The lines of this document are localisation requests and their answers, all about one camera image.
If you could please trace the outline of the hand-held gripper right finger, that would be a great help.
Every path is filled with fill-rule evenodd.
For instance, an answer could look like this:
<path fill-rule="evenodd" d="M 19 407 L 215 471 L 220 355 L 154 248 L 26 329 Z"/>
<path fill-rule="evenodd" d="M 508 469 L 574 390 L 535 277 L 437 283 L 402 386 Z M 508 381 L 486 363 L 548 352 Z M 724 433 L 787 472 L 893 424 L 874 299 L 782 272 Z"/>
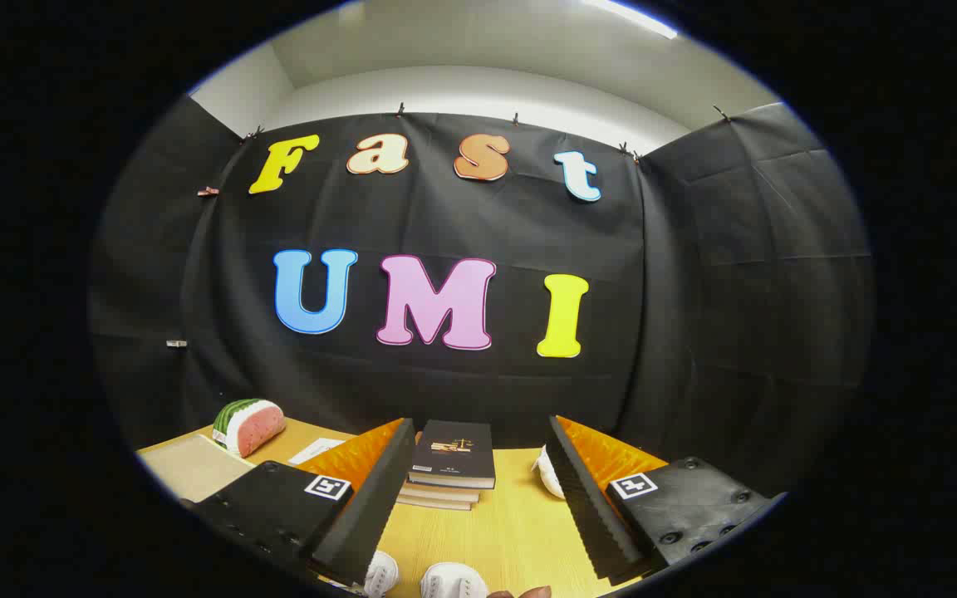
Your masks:
<path fill-rule="evenodd" d="M 547 455 L 597 578 L 668 578 L 782 503 L 705 459 L 666 462 L 553 415 Z"/>

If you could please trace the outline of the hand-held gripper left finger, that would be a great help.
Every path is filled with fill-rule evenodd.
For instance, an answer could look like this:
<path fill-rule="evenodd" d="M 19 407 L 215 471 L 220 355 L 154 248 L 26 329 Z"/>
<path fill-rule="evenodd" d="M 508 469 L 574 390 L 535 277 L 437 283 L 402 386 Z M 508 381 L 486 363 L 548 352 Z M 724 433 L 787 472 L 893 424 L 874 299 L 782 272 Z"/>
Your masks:
<path fill-rule="evenodd" d="M 191 511 L 282 571 L 360 586 L 414 446 L 413 420 L 398 418 L 297 466 L 267 459 Z"/>

